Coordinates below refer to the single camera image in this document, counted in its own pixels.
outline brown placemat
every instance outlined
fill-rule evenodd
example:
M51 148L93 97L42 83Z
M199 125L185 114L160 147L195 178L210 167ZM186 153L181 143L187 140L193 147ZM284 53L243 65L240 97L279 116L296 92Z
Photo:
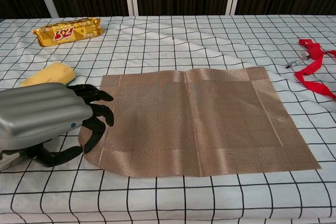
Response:
M115 123L85 158L132 177L320 168L263 67L104 76ZM91 135L83 128L79 143Z

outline white grid tablecloth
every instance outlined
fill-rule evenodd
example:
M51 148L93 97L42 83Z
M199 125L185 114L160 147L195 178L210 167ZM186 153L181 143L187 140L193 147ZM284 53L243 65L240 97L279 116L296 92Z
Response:
M23 162L0 173L0 223L317 223L336 217L336 103L305 89L284 65L304 56L299 38L336 49L335 16L103 17L99 37L40 47L34 28L66 19L0 23L0 90L55 61L73 84L99 86L104 74L264 66L322 169L205 178L127 178L79 156L44 168ZM336 61L308 80L336 92ZM46 144L78 145L79 130Z

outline black grid line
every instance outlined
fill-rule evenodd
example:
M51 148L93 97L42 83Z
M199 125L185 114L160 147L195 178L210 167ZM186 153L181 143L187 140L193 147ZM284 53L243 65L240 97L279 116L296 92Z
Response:
M39 26L42 22L53 23L53 19L42 20L5 20L0 23L0 28L5 28L0 32L0 90L16 87L18 82L24 80L28 75L31 75L36 70L42 69L47 64L55 61L63 62L75 69L78 83L92 83L96 87L99 86L100 79L106 73L138 73L146 71L157 71L167 69L192 69L192 68L220 68L231 69L241 68L246 66L263 66L269 72L276 74L277 79L271 80L275 86L283 104L286 106L288 113L297 123L297 128L302 132L302 136L307 140L308 146L316 156L318 162L322 166L322 170L316 170L315 176L305 175L301 177L295 173L284 173L279 175L279 181L272 179L272 174L261 174L263 181L253 181L252 177L247 177L247 181L242 180L242 176L236 175L236 182L226 184L225 181L217 176L210 177L208 184L189 185L186 179L181 177L181 183L178 185L165 182L161 184L161 179L153 178L145 184L132 179L132 187L130 188L130 179L122 183L118 182L118 176L110 175L102 172L102 176L97 178L96 189L86 190L85 188L74 188L77 174L99 171L95 167L87 167L87 163L80 159L76 167L62 167L60 169L44 170L38 167L34 169L31 166L22 166L18 169L9 169L0 172L0 178L10 178L16 176L21 178L21 183L28 183L27 175L36 174L36 179L39 174L49 173L48 180L44 188L34 188L34 190L25 191L0 189L0 198L12 198L12 210L1 211L3 204L0 200L0 220L4 214L13 214L22 216L18 223L34 223L29 219L27 214L33 213L27 209L21 209L13 202L16 196L39 196L39 206L42 213L48 218L50 223L114 223L116 221L133 223L142 220L154 221L157 223L163 220L171 221L176 219L189 222L187 211L193 216L202 218L201 211L209 211L212 214L204 221L215 223L220 220L235 219L235 223L240 223L244 218L247 218L248 211L270 210L267 219L262 217L262 221L258 223L268 223L268 218L274 218L275 212L282 210L292 211L298 210L301 218L306 218L306 210L314 209L314 211L328 211L328 216L325 214L316 216L315 222L320 222L319 217L333 217L336 206L332 205L333 192L330 188L336 186L336 177L332 175L333 170L328 167L334 166L336 159L336 149L334 148L336 141L332 139L332 131L336 130L336 110L334 109L334 101L316 95L313 92L307 91L293 76L294 70L301 69L310 61L305 61L302 66L294 69L284 69L284 65L294 59L298 59L305 49L298 46L298 39L302 36L309 36L313 40L321 43L323 50L333 50L336 48L336 17L334 16L300 16L300 15L261 15L261 16L160 16L160 17L108 17L102 18L105 34L97 38L78 41L72 45L62 44L51 48L40 48L37 45L30 31L31 28ZM149 33L157 34L158 37L153 38ZM146 62L151 62L150 66L144 65ZM336 68L335 59L325 55L323 67L315 74L311 75L315 81L324 83L330 87L332 91L336 91ZM320 121L326 121L327 124L321 124ZM78 134L63 134L63 143L69 138L76 138ZM72 187L46 191L46 186L52 174L58 173L74 173L75 179L72 181ZM259 186L265 188L270 195L270 200L263 207L250 207L248 194L243 194L244 190ZM314 202L306 202L306 194L308 191L301 190L303 188L319 187L325 191L324 197L316 195L320 200L320 204ZM295 205L279 205L278 188L288 188L292 190L293 202L298 202ZM202 190L208 188L213 201L211 203L203 203L199 208L192 208L189 205L191 198L189 194L191 190ZM129 198L129 192L136 193L143 190L152 190L155 192L155 202L143 200L143 206L139 206L136 210L129 209L129 204L133 198ZM161 193L169 195L170 192L180 190L181 199L170 199L174 202L173 207L164 207L160 204L158 208L158 200L160 203L162 198ZM243 203L242 206L223 205L226 197L222 197L217 193L217 190L223 191L224 195L231 191L236 191L236 201ZM97 211L93 209L80 209L71 201L71 194L76 193L93 193L95 200L92 205L95 205ZM114 209L109 207L110 211L104 211L101 195L111 193L112 195L123 195L120 205L123 209ZM46 195L57 197L61 200L60 195L69 195L69 211L60 210L58 212L49 212L44 207L42 198ZM177 213L184 213L184 216L176 217ZM232 218L225 218L225 213L234 215ZM92 218L96 220L86 220L82 217L83 214L92 213ZM53 214L71 214L73 218L67 220L57 219Z

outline pen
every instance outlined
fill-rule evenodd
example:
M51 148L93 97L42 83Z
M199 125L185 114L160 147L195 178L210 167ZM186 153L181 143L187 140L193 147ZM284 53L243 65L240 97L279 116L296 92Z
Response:
M286 68L291 68L291 67L294 67L302 62L304 62L305 60L309 60L310 59L310 55L307 55L305 57L302 57L301 59L299 60L294 60L294 61L291 61L289 63L287 63L286 65Z

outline table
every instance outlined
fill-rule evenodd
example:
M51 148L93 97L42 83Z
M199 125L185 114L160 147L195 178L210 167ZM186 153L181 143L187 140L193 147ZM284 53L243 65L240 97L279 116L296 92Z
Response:
M22 162L0 173L1 223L317 223L336 220L336 103L285 69L306 51L298 38L336 48L336 16L102 17L99 37L40 47L34 28L58 19L0 23L0 89L55 61L74 68L73 84L99 86L104 74L264 66L322 169L204 178L127 178L79 156L44 168ZM308 80L336 92L335 59ZM78 145L79 130L48 142Z

